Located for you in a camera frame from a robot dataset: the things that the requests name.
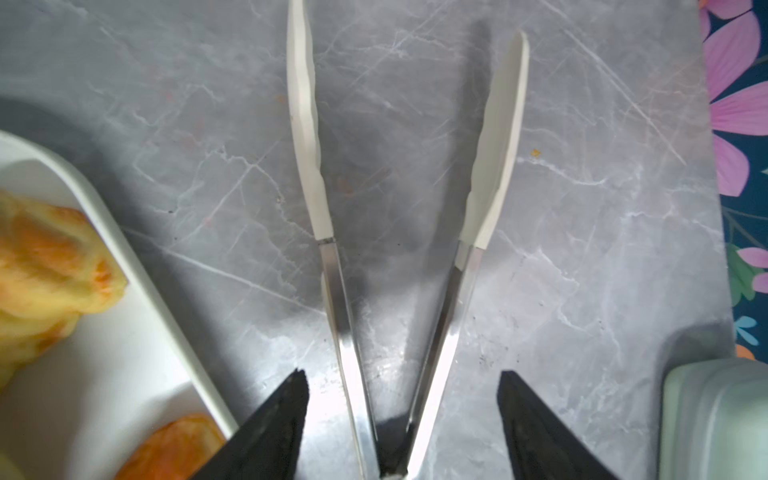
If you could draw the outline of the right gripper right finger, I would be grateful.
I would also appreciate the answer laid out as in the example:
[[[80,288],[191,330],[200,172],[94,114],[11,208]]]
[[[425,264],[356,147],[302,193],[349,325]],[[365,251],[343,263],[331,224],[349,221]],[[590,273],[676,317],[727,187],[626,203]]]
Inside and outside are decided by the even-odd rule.
[[[421,473],[481,259],[502,212],[522,129],[529,60],[527,35],[518,31],[490,83],[458,248],[397,464],[396,473],[403,479],[415,479]]]

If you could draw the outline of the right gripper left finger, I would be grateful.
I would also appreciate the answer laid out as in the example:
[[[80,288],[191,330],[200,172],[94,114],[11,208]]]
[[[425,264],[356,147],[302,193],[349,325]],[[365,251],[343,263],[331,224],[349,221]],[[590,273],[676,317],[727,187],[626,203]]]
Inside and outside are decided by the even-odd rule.
[[[321,172],[313,42],[303,1],[288,3],[286,69],[296,163],[313,235],[319,246],[323,268],[321,290],[345,391],[360,477],[378,479],[381,472],[375,423]]]

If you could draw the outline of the pale yellow croissant bread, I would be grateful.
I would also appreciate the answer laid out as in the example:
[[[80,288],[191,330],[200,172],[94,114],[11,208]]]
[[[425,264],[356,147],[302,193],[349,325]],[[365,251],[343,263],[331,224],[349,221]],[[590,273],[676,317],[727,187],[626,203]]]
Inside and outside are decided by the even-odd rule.
[[[1,384],[124,295],[127,278],[79,210],[1,193]]]

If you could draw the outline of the brown croissant fake bread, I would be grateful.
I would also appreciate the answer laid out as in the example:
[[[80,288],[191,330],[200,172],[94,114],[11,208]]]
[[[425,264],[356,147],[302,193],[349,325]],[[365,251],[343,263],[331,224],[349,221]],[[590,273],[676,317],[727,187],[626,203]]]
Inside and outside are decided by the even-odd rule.
[[[226,443],[214,420],[190,414],[152,433],[115,479],[189,479]]]

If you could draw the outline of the pale green box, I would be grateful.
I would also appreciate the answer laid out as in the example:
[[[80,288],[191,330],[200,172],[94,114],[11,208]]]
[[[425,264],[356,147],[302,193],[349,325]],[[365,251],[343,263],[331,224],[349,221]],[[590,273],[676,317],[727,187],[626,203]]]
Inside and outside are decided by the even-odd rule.
[[[716,359],[667,374],[658,477],[767,477],[766,364]]]

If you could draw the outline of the white rectangular tray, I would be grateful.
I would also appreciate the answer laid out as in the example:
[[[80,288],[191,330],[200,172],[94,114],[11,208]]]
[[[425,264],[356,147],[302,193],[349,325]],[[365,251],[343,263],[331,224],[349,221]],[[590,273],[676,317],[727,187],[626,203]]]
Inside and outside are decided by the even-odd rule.
[[[1,136],[1,186],[82,211],[127,277],[122,299],[1,392],[1,454],[26,479],[111,479],[155,430],[204,413],[238,427],[97,190],[54,152]]]

